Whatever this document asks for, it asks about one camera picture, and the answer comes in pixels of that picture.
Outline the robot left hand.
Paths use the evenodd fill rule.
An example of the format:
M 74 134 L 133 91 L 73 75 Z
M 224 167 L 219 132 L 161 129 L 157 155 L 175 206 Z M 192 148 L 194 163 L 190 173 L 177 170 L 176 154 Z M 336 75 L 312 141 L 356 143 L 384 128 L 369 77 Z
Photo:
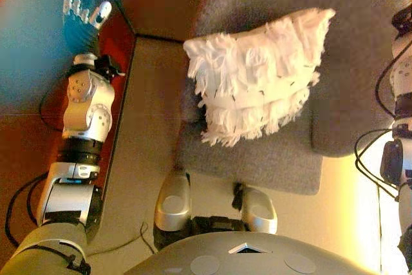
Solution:
M 81 0 L 63 0 L 63 35 L 69 51 L 74 54 L 100 54 L 99 32 L 112 11 L 112 4 L 103 1 L 94 9 Z

